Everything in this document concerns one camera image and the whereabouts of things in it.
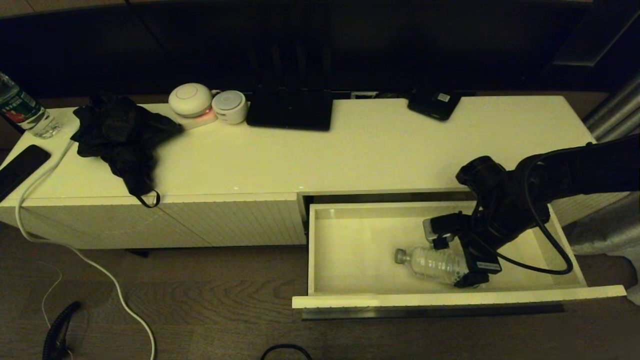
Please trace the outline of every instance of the open drawer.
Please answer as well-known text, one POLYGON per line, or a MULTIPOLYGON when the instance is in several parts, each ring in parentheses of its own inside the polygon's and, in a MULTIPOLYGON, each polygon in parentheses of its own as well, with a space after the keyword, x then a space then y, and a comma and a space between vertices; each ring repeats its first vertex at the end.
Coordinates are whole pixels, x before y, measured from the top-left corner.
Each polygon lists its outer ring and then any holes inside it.
MULTIPOLYGON (((478 288, 458 289, 414 277, 394 263, 396 248, 425 245, 425 218, 461 211, 474 202, 313 204, 310 208, 308 296, 295 309, 333 307, 442 307, 547 303, 626 295, 621 285, 589 288, 551 212, 547 227, 575 265, 568 275, 532 272, 500 261, 502 272, 478 288)), ((564 262, 538 229, 523 233, 500 252, 546 268, 564 262)))

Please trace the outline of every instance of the cabinet top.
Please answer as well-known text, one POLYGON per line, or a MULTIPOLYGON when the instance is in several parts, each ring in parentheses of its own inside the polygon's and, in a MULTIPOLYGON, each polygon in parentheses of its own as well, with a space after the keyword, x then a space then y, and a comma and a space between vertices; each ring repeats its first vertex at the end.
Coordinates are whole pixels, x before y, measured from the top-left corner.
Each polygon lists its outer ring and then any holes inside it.
MULTIPOLYGON (((143 106, 175 118, 167 104, 143 106)), ((35 143, 52 153, 36 174, 51 166, 77 128, 73 110, 50 110, 65 123, 60 133, 24 135, 5 163, 35 143)), ((592 141, 561 96, 465 97, 447 122, 410 111, 404 99, 336 100, 327 133, 221 121, 186 131, 157 149, 154 179, 164 203, 463 190, 455 175, 478 156, 512 169, 592 141)), ((105 162, 76 152, 74 144, 25 205, 138 204, 105 162)), ((14 206, 25 184, 0 206, 14 206)))

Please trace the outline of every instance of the black phone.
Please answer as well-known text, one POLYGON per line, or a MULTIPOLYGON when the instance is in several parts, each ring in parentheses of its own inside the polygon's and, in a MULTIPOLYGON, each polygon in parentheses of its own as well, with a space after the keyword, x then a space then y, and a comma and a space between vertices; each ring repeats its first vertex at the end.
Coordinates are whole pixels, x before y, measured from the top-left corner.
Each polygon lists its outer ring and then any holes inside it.
POLYGON ((461 95, 433 89, 419 89, 409 97, 409 109, 436 120, 449 120, 461 95))
POLYGON ((34 171, 38 170, 51 157, 47 151, 37 145, 29 145, 5 167, 0 169, 0 201, 9 196, 34 171))

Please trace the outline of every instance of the bag strap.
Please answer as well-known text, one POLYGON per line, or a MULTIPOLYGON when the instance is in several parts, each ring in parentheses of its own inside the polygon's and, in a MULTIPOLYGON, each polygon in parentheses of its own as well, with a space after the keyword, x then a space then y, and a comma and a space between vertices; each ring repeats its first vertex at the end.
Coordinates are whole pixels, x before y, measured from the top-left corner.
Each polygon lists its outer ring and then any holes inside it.
POLYGON ((146 208, 149 208, 149 209, 154 208, 154 207, 158 206, 158 204, 160 204, 160 193, 159 193, 159 192, 157 192, 155 189, 153 189, 152 191, 153 191, 154 193, 156 193, 156 201, 154 202, 154 204, 153 204, 153 205, 149 205, 149 204, 147 204, 147 202, 145 201, 145 199, 142 199, 142 196, 140 196, 140 195, 136 195, 136 199, 137 199, 138 201, 140 201, 140 204, 143 204, 146 208))

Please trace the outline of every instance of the gray cloth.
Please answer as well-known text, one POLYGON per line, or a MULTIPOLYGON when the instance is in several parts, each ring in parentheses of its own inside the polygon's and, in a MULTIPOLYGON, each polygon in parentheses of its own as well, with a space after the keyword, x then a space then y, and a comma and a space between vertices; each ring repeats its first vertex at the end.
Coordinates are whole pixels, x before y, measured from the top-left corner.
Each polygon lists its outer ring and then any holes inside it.
MULTIPOLYGON (((574 254, 624 256, 640 274, 640 192, 576 221, 567 230, 574 254)), ((640 284, 627 290, 627 298, 640 306, 640 284)))

